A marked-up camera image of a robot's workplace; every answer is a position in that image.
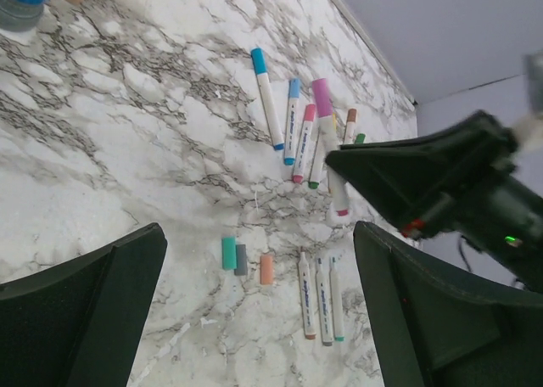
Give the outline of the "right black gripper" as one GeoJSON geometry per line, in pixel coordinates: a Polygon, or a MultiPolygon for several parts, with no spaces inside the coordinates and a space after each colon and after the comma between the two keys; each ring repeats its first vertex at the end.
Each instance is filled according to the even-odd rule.
{"type": "MultiPolygon", "coordinates": [[[[327,166],[413,239],[458,232],[542,290],[542,198],[513,177],[542,122],[482,110],[427,136],[342,145],[327,166]]],[[[441,261],[371,222],[355,258],[387,386],[540,386],[542,296],[441,261]]]]}

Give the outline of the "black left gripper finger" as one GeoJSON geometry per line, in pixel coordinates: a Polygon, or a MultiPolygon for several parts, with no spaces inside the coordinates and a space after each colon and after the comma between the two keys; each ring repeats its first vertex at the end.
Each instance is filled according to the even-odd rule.
{"type": "Polygon", "coordinates": [[[3,386],[125,386],[167,241],[151,223],[1,286],[3,386]]]}

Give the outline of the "teal marker pen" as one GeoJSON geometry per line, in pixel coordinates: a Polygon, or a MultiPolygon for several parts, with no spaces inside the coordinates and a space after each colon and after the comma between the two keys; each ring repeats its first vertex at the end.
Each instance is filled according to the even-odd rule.
{"type": "Polygon", "coordinates": [[[340,282],[339,282],[339,271],[337,268],[337,260],[335,257],[331,258],[329,279],[330,279],[331,301],[332,301],[332,309],[333,309],[334,340],[338,342],[342,342],[345,339],[344,313],[343,313],[341,288],[340,288],[340,282]]]}

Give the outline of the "grey marker pen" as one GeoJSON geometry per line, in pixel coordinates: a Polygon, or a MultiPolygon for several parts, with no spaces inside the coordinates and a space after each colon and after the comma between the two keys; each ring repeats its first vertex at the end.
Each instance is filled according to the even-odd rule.
{"type": "Polygon", "coordinates": [[[333,345],[333,330],[331,327],[329,311],[328,311],[326,278],[323,271],[322,259],[320,257],[316,259],[316,289],[317,289],[322,344],[324,346],[332,346],[333,345]]]}

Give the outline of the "peach marker pen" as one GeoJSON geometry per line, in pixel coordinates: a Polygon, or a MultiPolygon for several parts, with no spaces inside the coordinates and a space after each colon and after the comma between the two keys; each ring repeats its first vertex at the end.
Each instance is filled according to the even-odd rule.
{"type": "Polygon", "coordinates": [[[314,340],[316,338],[316,327],[313,317],[314,309],[311,303],[311,272],[303,250],[299,251],[298,271],[304,334],[306,339],[314,340]]]}

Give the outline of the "magenta marker pen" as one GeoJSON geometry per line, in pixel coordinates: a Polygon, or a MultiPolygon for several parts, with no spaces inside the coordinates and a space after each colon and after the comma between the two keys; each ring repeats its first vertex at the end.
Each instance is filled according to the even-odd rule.
{"type": "MultiPolygon", "coordinates": [[[[316,104],[316,112],[319,127],[322,134],[322,142],[325,155],[339,148],[339,140],[333,121],[333,106],[327,86],[327,80],[317,79],[311,83],[316,104]]],[[[349,213],[349,199],[345,181],[331,166],[327,168],[329,190],[333,198],[333,208],[338,216],[347,216],[349,213]]]]}

